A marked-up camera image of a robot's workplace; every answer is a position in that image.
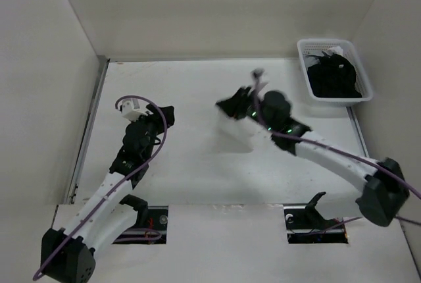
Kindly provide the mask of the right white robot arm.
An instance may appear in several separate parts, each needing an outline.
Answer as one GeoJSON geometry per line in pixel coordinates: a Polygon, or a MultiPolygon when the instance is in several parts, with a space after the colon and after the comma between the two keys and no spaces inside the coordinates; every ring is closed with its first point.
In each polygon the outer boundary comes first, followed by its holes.
{"type": "Polygon", "coordinates": [[[241,87],[215,105],[229,119],[250,118],[261,125],[282,151],[313,162],[350,183],[360,193],[355,200],[360,214],[377,226],[389,226],[409,198],[409,185],[397,161],[362,158],[330,145],[291,116],[291,105],[279,91],[268,91],[259,98],[256,90],[241,87]]]}

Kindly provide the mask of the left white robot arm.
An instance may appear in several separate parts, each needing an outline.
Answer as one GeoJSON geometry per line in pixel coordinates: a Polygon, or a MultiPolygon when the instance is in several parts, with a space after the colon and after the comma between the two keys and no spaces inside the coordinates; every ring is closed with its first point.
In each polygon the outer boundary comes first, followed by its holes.
{"type": "Polygon", "coordinates": [[[122,116],[129,120],[122,147],[105,179],[75,217],[60,229],[50,228],[41,240],[40,268],[33,279],[48,276],[57,282],[88,282],[96,258],[130,227],[147,224],[147,202],[133,191],[151,160],[163,147],[174,125],[174,107],[152,103],[146,112],[124,101],[122,116]]]}

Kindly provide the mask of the white tank top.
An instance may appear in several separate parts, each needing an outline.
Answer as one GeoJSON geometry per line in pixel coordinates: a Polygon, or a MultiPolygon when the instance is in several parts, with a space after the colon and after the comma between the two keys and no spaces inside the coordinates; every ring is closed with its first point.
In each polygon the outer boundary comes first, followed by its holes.
{"type": "Polygon", "coordinates": [[[212,153],[246,154],[272,145],[269,135],[253,121],[230,118],[220,107],[216,107],[215,116],[212,153]]]}

